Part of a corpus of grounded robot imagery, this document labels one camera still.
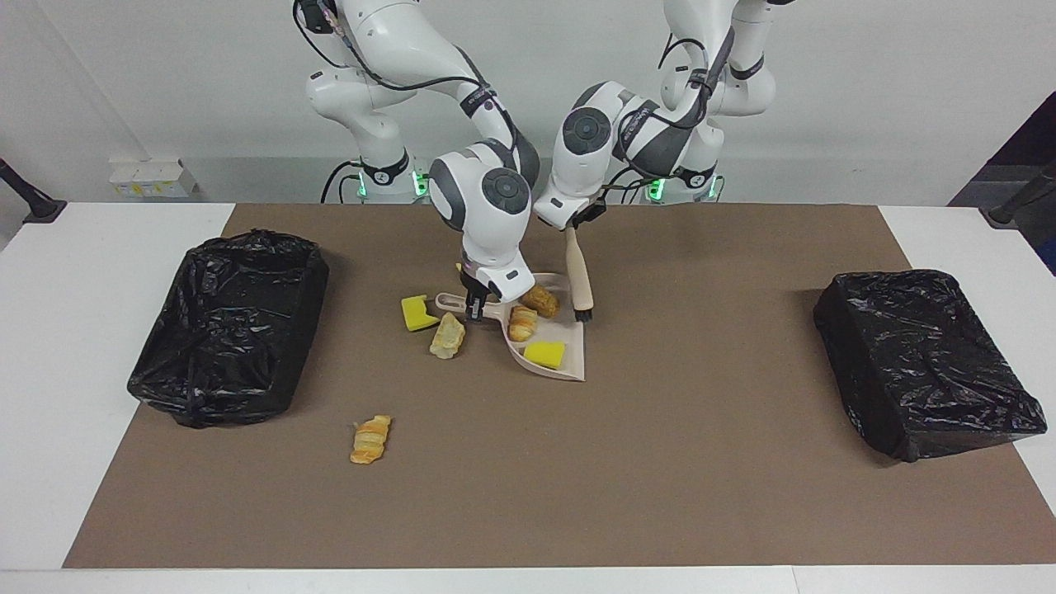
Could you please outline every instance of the beige dustpan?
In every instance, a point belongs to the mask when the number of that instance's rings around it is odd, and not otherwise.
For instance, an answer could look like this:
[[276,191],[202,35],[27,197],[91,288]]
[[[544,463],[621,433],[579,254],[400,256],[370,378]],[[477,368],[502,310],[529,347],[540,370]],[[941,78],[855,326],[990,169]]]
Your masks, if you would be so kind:
[[[498,320],[503,326],[503,336],[513,358],[521,367],[532,373],[571,382],[586,380],[586,364],[583,344],[583,323],[576,321],[576,311],[568,283],[568,277],[559,274],[538,274],[535,282],[553,293],[561,300],[561,311],[553,319],[539,317],[539,330],[527,342],[514,342],[509,338],[510,312],[516,302],[487,303],[484,317]],[[441,293],[436,296],[436,307],[445,312],[466,313],[466,299],[458,295]],[[525,348],[532,342],[564,342],[565,357],[559,369],[549,369],[531,363],[524,356]]]

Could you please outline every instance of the white wall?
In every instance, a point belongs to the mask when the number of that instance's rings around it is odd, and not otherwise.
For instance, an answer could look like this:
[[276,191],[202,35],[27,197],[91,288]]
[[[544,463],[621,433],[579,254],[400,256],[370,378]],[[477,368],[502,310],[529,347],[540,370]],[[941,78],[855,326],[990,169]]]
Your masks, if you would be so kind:
[[[314,200],[329,166],[356,154],[303,96],[320,62],[286,0],[37,2],[0,0],[0,154],[53,193],[115,198],[107,159],[135,141],[184,157],[209,199],[226,201]],[[611,78],[656,94],[660,6],[422,2],[544,155],[586,87]],[[83,68],[134,141],[71,89],[35,37],[46,26],[19,22],[26,14],[46,16],[76,58],[64,66]],[[768,48],[776,104],[724,125],[724,198],[945,204],[1056,89],[1054,21],[1050,0],[785,7]],[[392,112],[421,156],[474,140],[446,97],[422,93]]]

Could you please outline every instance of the bread roll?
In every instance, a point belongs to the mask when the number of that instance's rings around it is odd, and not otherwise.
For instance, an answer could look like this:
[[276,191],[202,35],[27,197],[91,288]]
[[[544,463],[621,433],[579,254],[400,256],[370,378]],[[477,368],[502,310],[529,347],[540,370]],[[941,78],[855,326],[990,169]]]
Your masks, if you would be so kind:
[[550,319],[561,311],[561,302],[549,291],[536,284],[531,291],[525,293],[521,302],[539,312],[539,315]]
[[509,337],[514,342],[524,342],[535,334],[539,314],[524,305],[514,305],[510,314]]

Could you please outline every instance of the croissant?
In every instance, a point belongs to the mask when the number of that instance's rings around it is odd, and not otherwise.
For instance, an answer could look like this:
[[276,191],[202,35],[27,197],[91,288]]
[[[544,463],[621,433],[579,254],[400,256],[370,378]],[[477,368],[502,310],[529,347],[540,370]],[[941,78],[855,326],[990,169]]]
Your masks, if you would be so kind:
[[539,327],[539,314],[535,310],[524,305],[514,305],[510,315],[509,336],[514,342],[524,342],[535,334]]
[[385,440],[389,439],[389,425],[392,421],[392,416],[377,414],[356,429],[350,459],[354,464],[370,464],[381,458],[385,451]]

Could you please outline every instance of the food item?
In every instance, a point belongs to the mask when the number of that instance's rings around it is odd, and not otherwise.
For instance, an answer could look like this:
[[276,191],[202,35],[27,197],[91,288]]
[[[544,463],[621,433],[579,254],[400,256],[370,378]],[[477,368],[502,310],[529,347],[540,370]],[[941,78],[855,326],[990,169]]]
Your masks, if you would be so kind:
[[565,358],[565,344],[532,342],[525,349],[525,358],[542,367],[558,369]]
[[558,312],[561,311],[561,302],[558,301],[557,296],[539,284],[532,286],[528,293],[525,293],[524,297],[521,298],[521,302],[535,310],[539,312],[539,315],[547,319],[558,315]]
[[463,339],[466,338],[466,327],[458,321],[454,314],[444,314],[440,327],[436,329],[436,336],[433,336],[433,344],[429,347],[429,352],[441,359],[450,359],[458,354]]
[[354,464],[370,464],[381,458],[385,451],[385,440],[389,439],[389,426],[392,422],[392,416],[377,414],[357,427],[350,460]]
[[509,336],[514,342],[524,342],[535,334],[539,328],[539,314],[535,310],[524,305],[514,305],[510,314]]
[[410,332],[417,332],[427,328],[432,328],[440,323],[440,318],[435,318],[426,313],[426,296],[408,297],[402,299],[400,308],[403,309],[403,323]]

